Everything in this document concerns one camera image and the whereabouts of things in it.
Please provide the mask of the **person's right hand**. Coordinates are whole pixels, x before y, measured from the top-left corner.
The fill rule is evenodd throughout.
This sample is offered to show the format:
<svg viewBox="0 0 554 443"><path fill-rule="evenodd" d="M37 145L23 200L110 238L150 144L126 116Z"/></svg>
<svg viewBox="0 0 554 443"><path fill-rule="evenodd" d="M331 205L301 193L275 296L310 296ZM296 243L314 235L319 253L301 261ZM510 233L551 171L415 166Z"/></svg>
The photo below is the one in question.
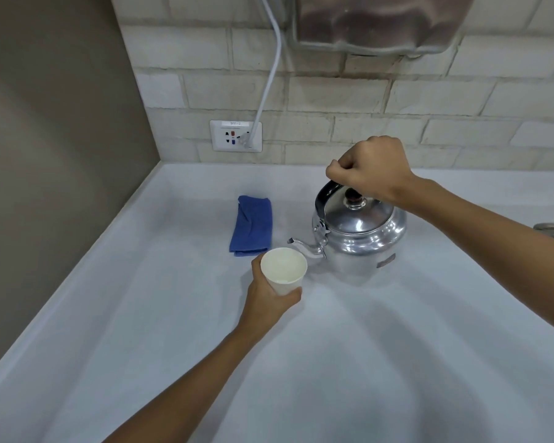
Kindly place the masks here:
<svg viewBox="0 0 554 443"><path fill-rule="evenodd" d="M405 149L399 139L372 136L357 142L346 152L363 152L371 155L374 160L374 191L357 191L358 193L388 202L395 207L410 206L407 195L411 193L417 176L409 166Z"/></svg>

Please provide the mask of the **person's left hand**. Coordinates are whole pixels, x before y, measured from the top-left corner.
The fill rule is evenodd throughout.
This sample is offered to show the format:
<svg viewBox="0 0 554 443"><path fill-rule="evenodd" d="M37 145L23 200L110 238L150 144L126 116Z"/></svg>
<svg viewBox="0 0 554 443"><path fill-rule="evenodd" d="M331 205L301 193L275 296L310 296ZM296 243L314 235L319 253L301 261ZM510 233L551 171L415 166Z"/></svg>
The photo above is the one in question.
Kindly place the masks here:
<svg viewBox="0 0 554 443"><path fill-rule="evenodd" d="M279 296L272 287L269 295L251 294L249 285L236 329L250 338L260 340L278 323L284 313L300 302L302 294L302 288L298 288L288 295Z"/></svg>

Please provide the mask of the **white paper cup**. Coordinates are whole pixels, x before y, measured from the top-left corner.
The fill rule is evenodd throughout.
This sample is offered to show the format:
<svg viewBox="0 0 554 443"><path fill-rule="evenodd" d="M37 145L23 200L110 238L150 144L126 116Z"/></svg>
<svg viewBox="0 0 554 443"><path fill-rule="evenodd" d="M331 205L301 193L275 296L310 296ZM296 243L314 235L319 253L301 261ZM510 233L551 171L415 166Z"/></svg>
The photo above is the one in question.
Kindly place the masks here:
<svg viewBox="0 0 554 443"><path fill-rule="evenodd" d="M260 269L275 293L285 296L302 287L308 262L297 250L279 247L263 255Z"/></svg>

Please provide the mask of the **silver metal kettle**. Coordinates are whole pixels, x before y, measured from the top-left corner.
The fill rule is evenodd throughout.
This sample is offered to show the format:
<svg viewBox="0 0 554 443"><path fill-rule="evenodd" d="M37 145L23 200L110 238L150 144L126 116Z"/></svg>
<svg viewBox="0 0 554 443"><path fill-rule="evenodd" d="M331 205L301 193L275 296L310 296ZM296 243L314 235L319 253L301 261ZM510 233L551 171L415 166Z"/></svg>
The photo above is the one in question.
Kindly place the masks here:
<svg viewBox="0 0 554 443"><path fill-rule="evenodd" d="M315 198L311 221L314 243L291 237L288 245L309 259L325 260L337 274L351 279L371 277L398 258L400 244L407 231L407 213L390 204L393 207L392 216L379 229L351 235L331 231L323 222L325 203L341 187L328 181Z"/></svg>

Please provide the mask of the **person's left forearm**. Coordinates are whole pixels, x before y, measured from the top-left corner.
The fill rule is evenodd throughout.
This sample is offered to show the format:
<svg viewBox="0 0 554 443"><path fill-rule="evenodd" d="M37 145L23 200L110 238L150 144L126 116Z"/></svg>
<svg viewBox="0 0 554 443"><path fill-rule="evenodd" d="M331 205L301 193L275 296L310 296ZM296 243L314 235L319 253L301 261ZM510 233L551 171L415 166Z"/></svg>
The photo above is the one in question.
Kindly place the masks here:
<svg viewBox="0 0 554 443"><path fill-rule="evenodd" d="M238 323L209 355L103 443L186 443L233 372L266 333L257 322Z"/></svg>

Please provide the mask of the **person's right forearm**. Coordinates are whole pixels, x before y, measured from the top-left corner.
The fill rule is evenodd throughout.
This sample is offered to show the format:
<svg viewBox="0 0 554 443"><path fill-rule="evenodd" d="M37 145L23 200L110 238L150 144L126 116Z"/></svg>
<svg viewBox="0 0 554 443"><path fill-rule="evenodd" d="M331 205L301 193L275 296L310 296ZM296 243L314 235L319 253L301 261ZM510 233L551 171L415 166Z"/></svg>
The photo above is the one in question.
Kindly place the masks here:
<svg viewBox="0 0 554 443"><path fill-rule="evenodd" d="M500 286L554 327L554 238L412 177L395 202L433 225Z"/></svg>

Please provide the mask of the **kettle lid with dark knob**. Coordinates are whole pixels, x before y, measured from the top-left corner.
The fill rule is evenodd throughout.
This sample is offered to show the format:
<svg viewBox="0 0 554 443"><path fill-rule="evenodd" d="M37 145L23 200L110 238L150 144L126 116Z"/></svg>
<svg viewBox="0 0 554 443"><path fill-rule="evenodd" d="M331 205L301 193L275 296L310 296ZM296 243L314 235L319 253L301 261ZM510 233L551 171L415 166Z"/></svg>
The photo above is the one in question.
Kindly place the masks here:
<svg viewBox="0 0 554 443"><path fill-rule="evenodd" d="M326 201L323 222L331 231L364 234L381 228L392 212L390 204L343 186Z"/></svg>

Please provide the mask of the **folded blue cloth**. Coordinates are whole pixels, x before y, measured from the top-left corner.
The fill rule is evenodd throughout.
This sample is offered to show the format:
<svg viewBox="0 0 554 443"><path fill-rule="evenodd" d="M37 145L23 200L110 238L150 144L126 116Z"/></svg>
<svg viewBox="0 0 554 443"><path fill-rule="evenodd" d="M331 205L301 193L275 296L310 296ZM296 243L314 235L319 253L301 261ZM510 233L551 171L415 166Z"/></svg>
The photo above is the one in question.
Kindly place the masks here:
<svg viewBox="0 0 554 443"><path fill-rule="evenodd" d="M238 197L238 212L229 251L236 257L257 256L272 247L273 211L268 198Z"/></svg>

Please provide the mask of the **white wall socket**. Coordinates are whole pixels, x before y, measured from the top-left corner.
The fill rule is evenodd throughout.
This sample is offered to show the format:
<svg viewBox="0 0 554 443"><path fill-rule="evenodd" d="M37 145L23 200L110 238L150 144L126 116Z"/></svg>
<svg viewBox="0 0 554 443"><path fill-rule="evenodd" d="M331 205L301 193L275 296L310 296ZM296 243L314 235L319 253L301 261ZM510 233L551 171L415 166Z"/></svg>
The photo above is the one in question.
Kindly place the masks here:
<svg viewBox="0 0 554 443"><path fill-rule="evenodd" d="M254 122L210 120L213 150L259 154L263 150L263 125L258 123L251 138Z"/></svg>

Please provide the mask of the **steel wall-mounted appliance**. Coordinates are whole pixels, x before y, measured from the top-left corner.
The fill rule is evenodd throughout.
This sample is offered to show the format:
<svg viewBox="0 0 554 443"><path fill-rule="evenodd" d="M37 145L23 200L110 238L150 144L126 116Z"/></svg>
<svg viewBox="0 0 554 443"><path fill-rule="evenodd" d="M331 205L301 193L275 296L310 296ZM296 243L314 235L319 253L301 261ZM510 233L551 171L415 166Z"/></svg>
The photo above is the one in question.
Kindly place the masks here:
<svg viewBox="0 0 554 443"><path fill-rule="evenodd" d="M440 54L474 0L288 0L288 36L299 49L362 57Z"/></svg>

